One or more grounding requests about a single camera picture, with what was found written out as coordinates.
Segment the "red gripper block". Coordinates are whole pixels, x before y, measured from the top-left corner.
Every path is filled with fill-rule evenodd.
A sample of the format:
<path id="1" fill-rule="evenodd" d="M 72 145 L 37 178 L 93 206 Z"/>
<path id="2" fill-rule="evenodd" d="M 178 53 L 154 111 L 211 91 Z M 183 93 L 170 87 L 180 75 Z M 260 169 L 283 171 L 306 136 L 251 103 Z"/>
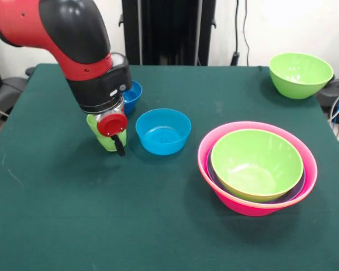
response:
<path id="1" fill-rule="evenodd" d="M 97 123 L 99 133 L 105 137 L 111 137 L 114 141 L 117 153 L 120 156 L 125 155 L 125 149 L 122 141 L 117 134 L 126 130 L 128 124 L 127 117 L 124 114 L 109 114 L 100 119 Z"/>

